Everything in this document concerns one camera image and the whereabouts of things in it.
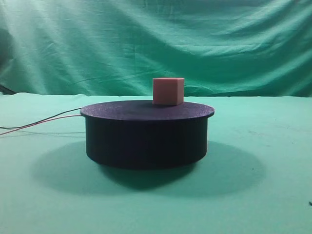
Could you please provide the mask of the green backdrop cloth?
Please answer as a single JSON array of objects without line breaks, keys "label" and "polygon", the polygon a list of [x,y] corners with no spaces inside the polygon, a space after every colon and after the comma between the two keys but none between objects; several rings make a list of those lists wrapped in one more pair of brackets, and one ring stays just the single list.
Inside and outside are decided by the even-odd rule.
[{"label": "green backdrop cloth", "polygon": [[15,93],[312,95],[309,0],[3,0],[0,84]]}]

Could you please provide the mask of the black round turntable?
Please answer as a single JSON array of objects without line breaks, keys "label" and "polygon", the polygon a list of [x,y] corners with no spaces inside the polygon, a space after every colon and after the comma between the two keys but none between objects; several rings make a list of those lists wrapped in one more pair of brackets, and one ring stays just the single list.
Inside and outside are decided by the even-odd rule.
[{"label": "black round turntable", "polygon": [[86,153],[94,162],[130,170],[175,168],[196,163],[208,150],[208,118],[213,107],[151,100],[97,103],[85,118]]}]

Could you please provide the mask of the pink cube block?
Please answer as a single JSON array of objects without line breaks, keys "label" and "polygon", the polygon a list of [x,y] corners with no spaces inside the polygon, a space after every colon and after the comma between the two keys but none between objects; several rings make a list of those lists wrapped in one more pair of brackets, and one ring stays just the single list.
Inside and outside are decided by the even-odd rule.
[{"label": "pink cube block", "polygon": [[153,104],[175,106],[184,102],[184,78],[154,78]]}]

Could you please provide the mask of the green table cloth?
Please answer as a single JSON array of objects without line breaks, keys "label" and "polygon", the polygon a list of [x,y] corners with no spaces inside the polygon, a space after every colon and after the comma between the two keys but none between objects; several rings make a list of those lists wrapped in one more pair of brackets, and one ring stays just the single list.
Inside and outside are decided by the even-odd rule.
[{"label": "green table cloth", "polygon": [[74,112],[0,138],[3,234],[309,234],[312,100],[192,97],[208,154],[181,169],[100,167]]}]

